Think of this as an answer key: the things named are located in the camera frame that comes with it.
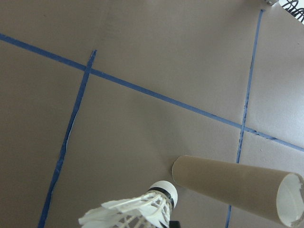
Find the blue tape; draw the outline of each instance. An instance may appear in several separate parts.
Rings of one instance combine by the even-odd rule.
[[[266,138],[266,139],[270,139],[270,140],[272,140],[274,142],[277,142],[279,144],[282,144],[284,146],[288,146],[288,147],[291,147],[293,149],[296,149],[296,150],[304,152],[304,148],[302,148],[300,146],[296,146],[296,145],[294,145],[292,143],[288,143],[288,142],[283,141],[281,139],[275,138],[275,137],[273,137],[271,135],[268,135],[268,134],[265,134],[265,133],[262,133],[262,132],[258,132],[256,130],[248,128],[248,127],[245,127],[245,131],[246,132],[250,132],[250,133],[255,134],[255,135],[258,135],[258,136],[261,136],[261,137]]]
[[[26,44],[22,41],[19,41],[19,40],[16,40],[12,37],[8,37],[6,35],[3,35],[0,33],[0,40],[3,40],[7,43],[10,43],[10,44],[13,44],[17,47],[20,47],[20,48],[23,48],[23,49],[26,49],[26,50],[29,50],[31,52],[34,52],[34,53],[37,53],[39,55],[42,55],[42,56],[45,56],[45,57],[48,57],[52,60],[55,60],[55,61],[58,61],[58,62],[61,62],[61,63],[64,63],[66,65],[69,65],[71,67],[75,67],[79,70],[82,70],[82,71],[85,71],[86,70],[86,66],[85,65],[82,65],[80,63],[77,63],[77,62],[74,62],[70,59],[67,59],[67,58],[64,58],[64,57],[61,57],[59,55],[55,55],[51,52],[48,52],[48,51],[45,51],[45,50],[42,50],[38,47],[35,47],[35,46],[32,46],[30,44]]]
[[[72,128],[73,128],[75,118],[76,118],[77,113],[78,113],[79,108],[80,108],[80,104],[81,104],[82,97],[83,97],[85,89],[86,89],[86,84],[87,84],[88,79],[89,79],[89,75],[90,75],[90,72],[91,72],[91,69],[92,69],[93,61],[94,61],[95,56],[96,56],[96,52],[97,52],[97,50],[94,50],[92,52],[91,57],[90,57],[87,65],[86,65],[86,69],[85,69],[84,76],[82,78],[82,82],[81,82],[81,85],[80,85],[80,88],[79,88],[79,91],[78,91],[78,94],[77,94],[77,98],[76,98],[74,108],[73,108],[73,111],[72,111],[72,114],[71,114],[71,117],[70,117],[70,121],[69,121],[68,126],[67,126],[66,135],[65,135],[65,138],[64,138],[62,146],[61,146],[59,159],[57,161],[57,164],[56,164],[56,167],[55,167],[55,170],[54,170],[54,174],[53,174],[53,178],[51,180],[51,184],[50,184],[49,189],[48,189],[48,194],[47,194],[46,201],[44,203],[44,207],[43,207],[43,210],[42,210],[42,213],[41,213],[38,228],[44,228],[46,219],[48,217],[48,211],[49,211],[54,187],[55,187],[55,185],[58,181],[60,171],[61,171],[64,159],[65,159],[65,154],[67,152],[68,140],[69,140]]]
[[[151,90],[149,90],[149,89],[146,89],[146,88],[143,88],[143,87],[141,87],[141,86],[139,86],[139,85],[135,85],[135,84],[133,84],[133,83],[124,81],[124,80],[119,79],[119,78],[117,78],[117,77],[108,75],[108,74],[106,74],[106,73],[104,73],[104,72],[101,72],[101,71],[92,69],[91,74],[92,74],[92,75],[99,76],[99,77],[102,77],[102,78],[104,78],[104,79],[106,79],[106,80],[109,80],[109,81],[111,81],[111,82],[118,83],[118,84],[120,84],[120,85],[122,85],[122,86],[128,87],[128,88],[133,89],[133,90],[136,90],[136,91],[138,91],[138,92],[141,92],[141,93],[144,93],[144,94],[153,96],[153,97],[155,97],[155,98],[158,98],[158,99],[163,100],[163,101],[165,101],[165,102],[171,103],[171,104],[173,104],[173,105],[177,105],[177,106],[179,106],[179,107],[188,109],[188,110],[193,111],[193,112],[195,112],[195,113],[199,113],[199,114],[201,114],[201,115],[203,115],[203,116],[206,116],[206,117],[209,117],[209,118],[211,118],[211,119],[220,121],[220,122],[225,123],[225,124],[228,124],[228,125],[230,125],[230,126],[233,126],[233,127],[236,127],[236,128],[241,128],[241,125],[238,124],[238,123],[235,123],[235,122],[233,122],[233,121],[224,119],[224,118],[219,117],[219,116],[217,116],[217,115],[211,114],[211,113],[206,112],[206,111],[204,111],[204,110],[198,109],[198,108],[193,107],[193,106],[188,105],[188,104],[185,104],[185,103],[183,103],[183,102],[174,100],[174,99],[172,99],[172,98],[170,98],[170,97],[167,97],[167,96],[161,95],[161,94],[159,94],[159,93],[153,92],[153,91],[151,91]]]
[[[42,55],[42,56],[44,56],[44,57],[48,57],[48,58],[50,58],[50,59],[52,59],[52,60],[61,62],[61,63],[63,63],[63,64],[69,65],[69,66],[71,66],[71,67],[75,67],[75,68],[77,68],[77,69],[79,69],[79,70],[83,70],[83,71],[86,70],[86,66],[84,66],[84,65],[82,65],[82,64],[80,64],[80,63],[74,62],[74,61],[72,61],[72,60],[70,60],[70,59],[67,59],[67,58],[64,58],[64,57],[61,57],[61,56],[58,56],[58,55],[55,55],[55,54],[53,54],[53,53],[51,53],[51,52],[42,50],[42,49],[40,49],[40,48],[38,48],[38,47],[35,47],[35,46],[33,46],[33,45],[26,44],[26,43],[24,43],[24,42],[22,42],[22,41],[16,40],[16,39],[11,38],[11,37],[8,37],[8,36],[3,35],[3,34],[1,34],[1,33],[0,33],[0,40],[5,41],[5,42],[10,43],[10,44],[13,44],[13,45],[15,45],[15,46],[17,46],[17,47],[24,48],[24,49],[26,49],[26,50],[32,51],[32,52],[37,53],[37,54],[39,54],[39,55]],[[132,83],[123,81],[123,80],[121,80],[121,79],[119,79],[119,78],[116,78],[116,77],[107,75],[107,74],[105,74],[105,73],[103,73],[103,72],[101,72],[101,71],[92,69],[92,70],[91,70],[91,74],[92,74],[92,72],[94,72],[94,75],[96,75],[96,76],[100,76],[100,77],[105,78],[105,79],[107,79],[107,80],[110,80],[110,81],[112,81],[112,82],[121,84],[121,85],[123,85],[123,86],[126,86],[126,87],[128,87],[128,88],[134,89],[134,90],[136,90],[136,91],[145,93],[145,94],[147,94],[147,95],[151,95],[151,96],[156,97],[156,98],[159,98],[159,99],[161,99],[161,100],[163,100],[163,101],[169,102],[169,103],[171,103],[171,104],[180,106],[180,107],[185,108],[185,109],[188,109],[188,110],[190,110],[190,111],[199,113],[199,114],[201,114],[201,115],[203,115],[203,116],[209,117],[209,118],[211,118],[211,119],[218,120],[218,121],[220,121],[220,122],[222,122],[222,123],[225,123],[225,124],[228,124],[228,125],[230,125],[230,126],[234,126],[234,127],[236,127],[236,128],[240,128],[240,129],[241,129],[242,126],[243,126],[243,124],[240,125],[240,124],[238,124],[238,123],[235,123],[235,122],[226,120],[226,119],[224,119],[224,118],[222,118],[222,117],[213,115],[213,114],[211,114],[211,113],[208,113],[208,112],[206,112],[206,111],[200,110],[200,109],[195,108],[195,107],[193,107],[193,106],[190,106],[190,105],[188,105],[188,104],[185,104],[185,103],[176,101],[176,100],[174,100],[174,99],[171,99],[171,98],[169,98],[169,97],[163,96],[163,95],[158,94],[158,93],[155,93],[155,92],[153,92],[153,91],[150,91],[150,90],[145,89],[145,88],[143,88],[143,87],[140,87],[140,86],[138,86],[138,85],[135,85],[135,84],[132,84]],[[293,145],[293,144],[288,143],[288,142],[285,142],[285,141],[283,141],[283,140],[279,140],[279,139],[277,139],[277,138],[275,138],[275,137],[272,137],[272,136],[270,136],[270,135],[267,135],[267,134],[264,134],[264,133],[261,133],[261,132],[257,132],[256,130],[253,130],[253,129],[250,129],[250,128],[247,128],[247,127],[244,127],[244,130],[246,130],[247,132],[250,132],[250,133],[259,135],[259,136],[261,136],[261,137],[264,137],[264,138],[273,140],[273,141],[275,141],[275,142],[277,142],[277,143],[280,143],[280,144],[282,144],[282,145],[285,145],[285,146],[288,146],[288,147],[291,147],[291,148],[294,148],[294,149],[297,149],[297,150],[300,150],[300,151],[303,151],[303,152],[304,152],[304,149],[303,149],[302,147]]]
[[[261,9],[260,13],[259,13],[259,16],[258,16],[257,26],[256,26],[256,36],[255,36],[255,42],[254,42],[253,51],[252,51],[252,60],[251,60],[251,66],[250,66],[250,71],[249,71],[249,79],[248,79],[248,84],[247,84],[247,92],[246,92],[246,99],[245,99],[245,106],[244,106],[242,127],[241,127],[240,136],[239,136],[239,142],[238,142],[236,163],[239,163],[239,159],[240,159],[241,151],[242,151],[244,129],[245,129],[247,109],[248,109],[248,102],[249,102],[249,95],[250,95],[250,87],[251,87],[253,68],[254,68],[255,59],[256,59],[256,52],[257,52],[257,49],[256,49],[257,48],[257,40],[258,40],[259,31],[260,31],[260,25],[261,25],[261,19],[262,19],[263,12],[264,12],[264,10]]]
[[[227,214],[227,217],[226,217],[225,228],[229,227],[230,216],[231,216],[231,205],[228,206],[228,214]]]

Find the white feathers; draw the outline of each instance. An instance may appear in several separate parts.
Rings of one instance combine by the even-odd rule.
[[[79,224],[82,228],[163,228],[169,227],[171,211],[170,200],[151,190],[137,198],[103,203],[89,210]]]

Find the black band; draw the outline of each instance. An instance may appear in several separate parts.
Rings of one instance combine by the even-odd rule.
[[[149,191],[151,191],[151,190],[160,191],[161,193],[163,193],[170,200],[171,205],[172,205],[172,209],[174,208],[174,201],[173,201],[173,199],[171,197],[171,194],[169,192],[167,192],[165,189],[162,189],[162,188],[159,188],[159,187],[150,188]]]

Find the white object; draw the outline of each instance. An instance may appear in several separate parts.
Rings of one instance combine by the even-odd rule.
[[[109,201],[89,210],[79,224],[82,228],[168,228],[177,198],[170,182],[159,181],[142,196]]]
[[[269,4],[269,5],[274,5],[274,4],[276,4],[279,0],[264,0],[265,2],[267,2],[267,4]]]

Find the black wire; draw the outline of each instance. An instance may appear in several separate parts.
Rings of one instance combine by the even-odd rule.
[[[291,15],[293,15],[296,19],[298,19],[300,22],[304,21],[304,8],[296,8],[298,5],[299,0],[287,0],[287,3],[284,4],[282,7],[289,12]]]

